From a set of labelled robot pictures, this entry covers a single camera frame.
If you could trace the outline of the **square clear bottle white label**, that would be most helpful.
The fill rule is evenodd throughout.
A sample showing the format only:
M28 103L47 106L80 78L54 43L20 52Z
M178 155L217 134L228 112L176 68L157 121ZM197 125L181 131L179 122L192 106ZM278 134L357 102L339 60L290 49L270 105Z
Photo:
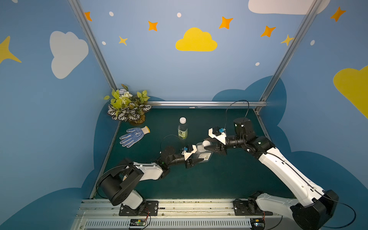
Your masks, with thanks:
M192 157L193 157L194 159L196 159L196 158L203 158L203 159L204 159L204 161L202 161L201 163L206 163L206 162L208 162L208 161L210 160L210 158L211 158L211 156L212 156L213 152L208 151L208 150L206 150L205 148L203 148L203 147L202 147L202 142L197 143L197 144L196 144L196 148L197 148L197 152L196 152L196 153L194 153L194 154L192 154Z

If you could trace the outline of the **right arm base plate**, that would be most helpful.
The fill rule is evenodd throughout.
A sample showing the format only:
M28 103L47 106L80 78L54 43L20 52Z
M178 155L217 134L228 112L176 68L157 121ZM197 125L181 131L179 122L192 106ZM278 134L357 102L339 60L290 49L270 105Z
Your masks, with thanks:
M235 199L233 210L236 216L273 216L273 212L262 211L254 201Z

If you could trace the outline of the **round clear bottle green label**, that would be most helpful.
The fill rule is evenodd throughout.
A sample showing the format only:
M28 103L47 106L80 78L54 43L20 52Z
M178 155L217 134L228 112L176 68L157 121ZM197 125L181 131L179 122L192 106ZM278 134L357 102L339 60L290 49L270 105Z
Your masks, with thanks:
M187 123L182 124L180 123L178 126L178 136L179 138L181 138L182 140L185 140L187 138L188 135L188 125Z

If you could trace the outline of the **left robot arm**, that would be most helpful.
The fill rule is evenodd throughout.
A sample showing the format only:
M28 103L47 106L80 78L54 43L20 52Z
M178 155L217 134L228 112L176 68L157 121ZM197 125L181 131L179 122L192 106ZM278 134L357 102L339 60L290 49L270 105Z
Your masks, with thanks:
M184 164L188 169L203 162L204 158L194 157L196 152L195 145L184 147L180 154L174 147L168 146L153 163L137 163L125 158L98 179L96 190L101 189L113 206L123 205L130 213L140 215L147 208L146 200L135 190L139 182L165 178L170 166Z

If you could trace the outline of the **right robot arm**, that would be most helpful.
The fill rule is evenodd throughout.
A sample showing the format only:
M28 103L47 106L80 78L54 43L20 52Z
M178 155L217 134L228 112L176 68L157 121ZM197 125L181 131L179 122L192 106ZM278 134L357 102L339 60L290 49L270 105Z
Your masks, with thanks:
M269 168L293 193L294 199L282 198L263 192L248 197L249 213L272 212L290 218L304 230L319 230L333 217L338 195L325 191L300 172L265 136L257 136L252 122L241 117L234 120L235 135L228 136L220 127L209 129L209 142L205 148L227 154L230 148L242 148Z

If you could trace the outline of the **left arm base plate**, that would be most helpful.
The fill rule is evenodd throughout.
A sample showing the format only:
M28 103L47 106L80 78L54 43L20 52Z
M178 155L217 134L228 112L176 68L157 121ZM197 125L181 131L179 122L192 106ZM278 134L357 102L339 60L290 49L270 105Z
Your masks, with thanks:
M157 216L158 210L159 201L143 200L143 202L136 209L121 204L119 216L144 216L147 214L149 214L150 216Z

